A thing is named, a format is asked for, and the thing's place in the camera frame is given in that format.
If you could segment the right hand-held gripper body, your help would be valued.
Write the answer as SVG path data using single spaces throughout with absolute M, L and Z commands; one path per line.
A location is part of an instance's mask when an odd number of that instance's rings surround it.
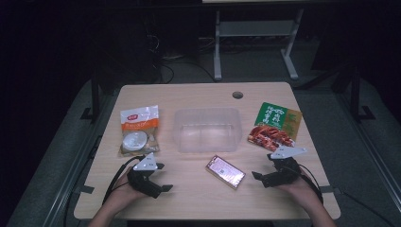
M 281 146 L 272 154 L 274 155 L 273 166 L 276 171 L 264 175 L 268 187 L 293 183 L 301 174 L 299 164 L 294 156 L 306 153 L 305 148 L 292 148 Z

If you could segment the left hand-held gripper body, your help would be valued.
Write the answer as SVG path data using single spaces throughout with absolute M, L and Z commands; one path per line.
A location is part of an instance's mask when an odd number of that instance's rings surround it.
M 154 171 L 159 168 L 155 161 L 154 153 L 139 156 L 138 159 L 139 162 L 129 170 L 129 185 L 136 191 L 157 199 L 162 193 L 162 187 L 149 179 Z

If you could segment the green and gold food packet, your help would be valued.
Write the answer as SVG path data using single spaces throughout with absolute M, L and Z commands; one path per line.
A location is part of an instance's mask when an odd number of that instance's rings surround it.
M 248 141 L 275 152 L 279 147 L 295 146 L 302 113 L 264 102 L 248 135 Z

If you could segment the small brown rectangular box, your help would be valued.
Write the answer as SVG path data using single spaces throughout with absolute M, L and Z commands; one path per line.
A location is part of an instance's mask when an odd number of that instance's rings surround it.
M 208 162 L 205 169 L 233 189 L 237 189 L 246 176 L 242 170 L 217 155 Z

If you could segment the clear plastic container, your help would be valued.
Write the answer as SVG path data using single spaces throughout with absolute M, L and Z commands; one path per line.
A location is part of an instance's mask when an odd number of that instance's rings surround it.
M 173 136 L 183 153 L 233 152 L 242 137 L 239 110 L 197 108 L 178 110 Z

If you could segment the person's left hand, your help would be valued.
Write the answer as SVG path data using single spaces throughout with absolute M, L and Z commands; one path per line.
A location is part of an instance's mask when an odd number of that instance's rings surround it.
M 111 195 L 111 197 L 117 203 L 122 204 L 123 206 L 127 206 L 128 204 L 131 204 L 134 201 L 137 201 L 139 199 L 146 197 L 145 194 L 133 189 L 129 185 L 128 173 L 129 173 L 129 171 L 126 171 L 117 180 L 116 186 L 113 188 L 113 192 Z

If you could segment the person's right hand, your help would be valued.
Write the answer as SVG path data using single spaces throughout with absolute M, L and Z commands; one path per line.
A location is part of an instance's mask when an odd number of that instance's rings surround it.
M 302 177 L 298 177 L 293 183 L 279 185 L 278 189 L 289 193 L 289 195 L 301 206 L 307 206 L 313 202 L 319 202 L 319 198 L 312 187 Z

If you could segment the white and orange snack packet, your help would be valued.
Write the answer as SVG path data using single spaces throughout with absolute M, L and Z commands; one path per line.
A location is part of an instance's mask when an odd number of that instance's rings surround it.
M 159 127 L 157 105 L 121 111 L 120 120 L 122 155 L 142 155 L 160 150 L 156 139 Z

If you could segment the black metal stand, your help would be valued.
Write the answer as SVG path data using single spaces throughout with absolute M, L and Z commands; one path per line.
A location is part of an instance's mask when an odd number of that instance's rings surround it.
M 375 116 L 368 106 L 359 105 L 360 73 L 355 66 L 351 77 L 350 114 L 360 123 L 362 120 L 375 120 Z
M 86 108 L 80 118 L 84 120 L 90 120 L 91 123 L 95 123 L 100 113 L 99 83 L 96 72 L 91 75 L 90 82 L 92 106 L 90 108 Z

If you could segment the white metal stand frame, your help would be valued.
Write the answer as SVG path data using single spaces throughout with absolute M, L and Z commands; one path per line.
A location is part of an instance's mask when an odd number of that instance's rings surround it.
M 222 80 L 220 60 L 220 39 L 230 37 L 288 37 L 288 44 L 281 49 L 282 60 L 291 79 L 299 78 L 291 59 L 292 47 L 304 15 L 303 9 L 298 9 L 293 20 L 273 21 L 222 21 L 220 11 L 216 12 L 215 47 L 214 47 L 214 78 Z

